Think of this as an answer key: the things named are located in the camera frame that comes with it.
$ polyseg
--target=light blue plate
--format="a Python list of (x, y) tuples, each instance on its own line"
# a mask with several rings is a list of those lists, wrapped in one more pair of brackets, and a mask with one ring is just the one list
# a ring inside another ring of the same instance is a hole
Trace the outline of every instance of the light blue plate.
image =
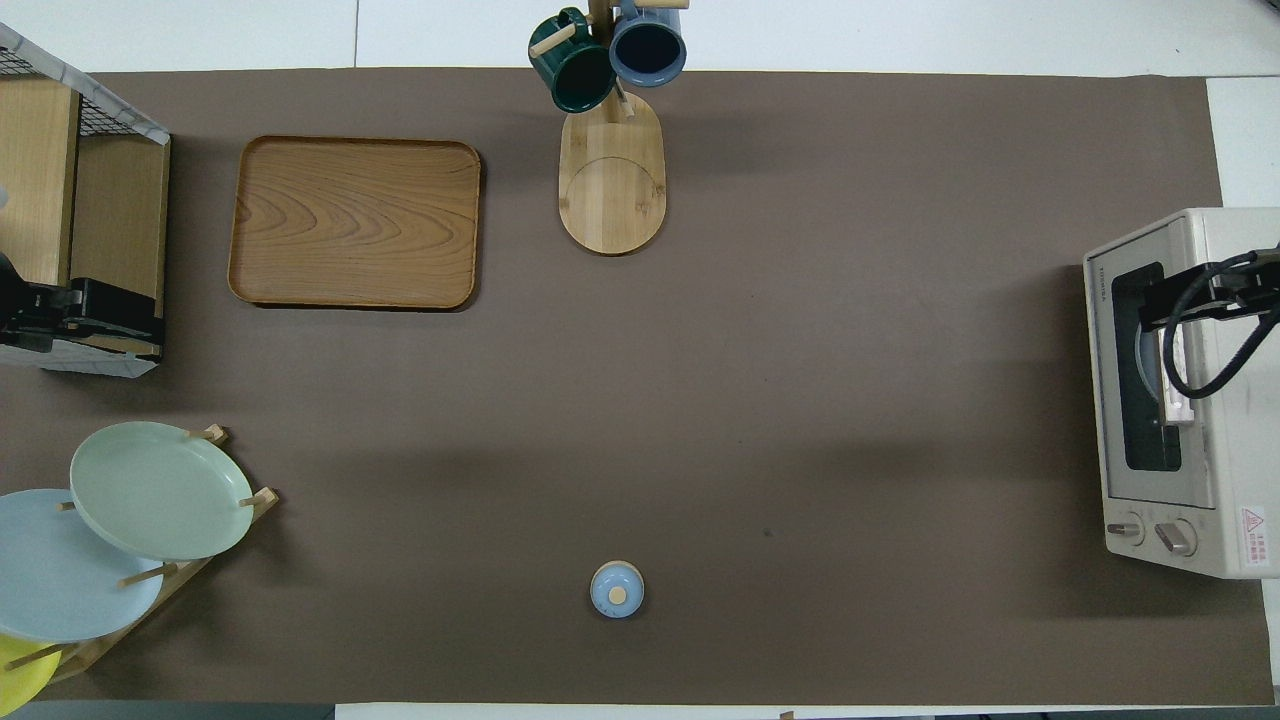
[(77, 512), (59, 511), (72, 493), (28, 489), (0, 496), (0, 633), (70, 643), (114, 633), (151, 607), (163, 578), (115, 583), (156, 566), (97, 537)]
[(236, 461), (211, 442), (160, 423), (120, 423), (72, 457), (76, 509), (93, 532), (152, 560), (210, 557), (248, 530), (253, 492)]
[(623, 560), (605, 562), (591, 578), (591, 605), (605, 618), (627, 618), (644, 602), (644, 578)]

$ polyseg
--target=black cable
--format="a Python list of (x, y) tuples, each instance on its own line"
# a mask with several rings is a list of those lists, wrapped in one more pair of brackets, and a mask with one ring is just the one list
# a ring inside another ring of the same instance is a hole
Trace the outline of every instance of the black cable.
[(1243, 345), (1240, 345), (1240, 350), (1235, 352), (1231, 361), (1222, 368), (1222, 372), (1219, 373), (1212, 380), (1204, 383), (1203, 387), (1193, 388), (1188, 386), (1187, 382), (1183, 380), (1183, 377), (1178, 373), (1178, 366), (1174, 365), (1174, 333), (1178, 332), (1178, 325), (1181, 324), (1183, 315), (1187, 313), (1187, 307), (1192, 304), (1196, 295), (1204, 290), (1210, 281), (1217, 275), (1221, 275), (1230, 269), (1235, 269), (1236, 265), (1249, 265), (1256, 263), (1257, 259), (1258, 254), (1249, 251), (1234, 258), (1228, 258), (1221, 263), (1213, 263), (1206, 268), (1198, 278), (1187, 286), (1187, 290), (1178, 296), (1178, 302), (1174, 304), (1174, 310), (1169, 314), (1169, 322), (1165, 324), (1165, 342), (1162, 347), (1165, 374), (1169, 377), (1169, 384), (1174, 386), (1178, 392), (1190, 400), (1202, 400), (1222, 389), (1222, 387), (1231, 382), (1231, 378), (1240, 372), (1240, 368), (1249, 361), (1249, 357), (1253, 356), (1253, 352), (1260, 345), (1262, 345), (1262, 341), (1266, 340), (1267, 334), (1276, 327), (1276, 323), (1280, 323), (1280, 302), (1277, 302), (1258, 320), (1258, 327), (1249, 333), (1249, 337), (1245, 338)]

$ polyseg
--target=dish rack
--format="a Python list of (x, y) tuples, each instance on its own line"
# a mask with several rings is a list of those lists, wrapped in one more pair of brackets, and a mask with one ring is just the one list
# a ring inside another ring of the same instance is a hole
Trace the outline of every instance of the dish rack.
[[(214, 447), (220, 448), (221, 445), (228, 439), (227, 430), (218, 424), (210, 425), (204, 430), (187, 430), (187, 438), (202, 439), (211, 443)], [(276, 492), (269, 487), (264, 487), (255, 492), (252, 496), (239, 500), (241, 507), (252, 509), (252, 519), (250, 520), (250, 527), (257, 524), (275, 505), (279, 502), (279, 496)], [(51, 511), (72, 511), (76, 510), (74, 502), (58, 503), (56, 507), (50, 509)], [(102, 539), (110, 541), (110, 538), (102, 536)], [(56, 683), (65, 680), (68, 678), (76, 676), (81, 673), (88, 670), (95, 662), (102, 659), (116, 643), (124, 639), (136, 626), (138, 626), (143, 620), (146, 620), (151, 612), (154, 612), (160, 605), (166, 600), (173, 597), (188, 580), (191, 580), (200, 570), (212, 560), (211, 557), (202, 557), (197, 560), (186, 561), (166, 561), (160, 566), (151, 570), (138, 573), (132, 577), (120, 578), (118, 582), (119, 588), (125, 588), (132, 584), (142, 583), (151, 578), (161, 577), (160, 589), (155, 596), (155, 600), (150, 606), (136, 619), (133, 619), (127, 625), (99, 635), (90, 639), (83, 639), (78, 642), (60, 643), (51, 642), (45, 647), (41, 647), (33, 652), (28, 652), (19, 657), (8, 660), (0, 665), (0, 680), (4, 679), (5, 673), (13, 673), (27, 666), (35, 666), (36, 664), (44, 661), (49, 662), (47, 659), (56, 657), (56, 666), (52, 669), (51, 675), (47, 676), (47, 682), (40, 682), (38, 687), (35, 688), (28, 694), (35, 694), (40, 688), (49, 683)], [(27, 638), (27, 641), (33, 641), (35, 638)]]

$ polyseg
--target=blue mug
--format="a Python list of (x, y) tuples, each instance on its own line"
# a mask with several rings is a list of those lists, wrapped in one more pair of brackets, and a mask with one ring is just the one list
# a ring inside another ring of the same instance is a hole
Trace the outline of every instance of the blue mug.
[(622, 0), (609, 61), (618, 78), (637, 87), (658, 87), (676, 79), (685, 69), (680, 10), (636, 8), (635, 0)]

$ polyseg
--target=blue container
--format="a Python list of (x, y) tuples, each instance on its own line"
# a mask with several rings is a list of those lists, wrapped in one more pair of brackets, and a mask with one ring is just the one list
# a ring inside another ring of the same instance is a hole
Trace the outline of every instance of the blue container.
[(591, 605), (605, 618), (628, 618), (644, 602), (644, 578), (622, 560), (605, 562), (591, 578)]
[(636, 87), (658, 87), (676, 79), (685, 69), (680, 10), (636, 8), (635, 0), (622, 0), (609, 63), (622, 81)]

